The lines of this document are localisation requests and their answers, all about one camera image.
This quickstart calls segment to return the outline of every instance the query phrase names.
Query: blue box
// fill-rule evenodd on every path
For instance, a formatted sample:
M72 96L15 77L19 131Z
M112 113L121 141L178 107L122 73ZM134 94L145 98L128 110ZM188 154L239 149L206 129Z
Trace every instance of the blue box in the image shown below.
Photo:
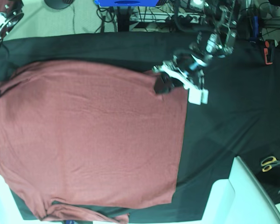
M102 7L110 6L148 6L154 7L159 0L95 0L94 3Z

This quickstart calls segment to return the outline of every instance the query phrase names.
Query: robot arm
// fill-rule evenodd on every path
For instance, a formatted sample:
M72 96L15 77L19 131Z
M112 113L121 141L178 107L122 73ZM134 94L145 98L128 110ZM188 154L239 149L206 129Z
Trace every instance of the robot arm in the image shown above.
M209 92L204 88L203 69L209 66L214 57L232 54L240 5L238 0L231 0L218 8L220 19L208 20L208 16L204 16L200 26L203 31L199 32L197 41L190 44L189 49L175 51L173 60L164 61L163 65L153 68L153 72L161 72L154 86L156 94L168 93L175 87L183 86L189 90L190 103L208 103ZM187 29L178 24L177 18L177 27L186 32Z

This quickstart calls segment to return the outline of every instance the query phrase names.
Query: scissors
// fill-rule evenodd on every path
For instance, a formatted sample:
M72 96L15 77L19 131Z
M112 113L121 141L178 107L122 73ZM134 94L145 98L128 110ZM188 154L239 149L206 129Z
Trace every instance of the scissors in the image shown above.
M280 165L280 160L277 160L275 156L266 157L263 161L261 161L262 172L267 172L274 167Z

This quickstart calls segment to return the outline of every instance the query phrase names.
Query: red t-shirt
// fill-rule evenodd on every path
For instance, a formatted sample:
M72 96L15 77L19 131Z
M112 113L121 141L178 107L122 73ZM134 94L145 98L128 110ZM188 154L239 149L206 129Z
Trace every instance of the red t-shirt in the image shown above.
M157 96L155 77L79 61L17 74L0 87L0 174L36 217L124 223L73 205L171 203L187 91Z

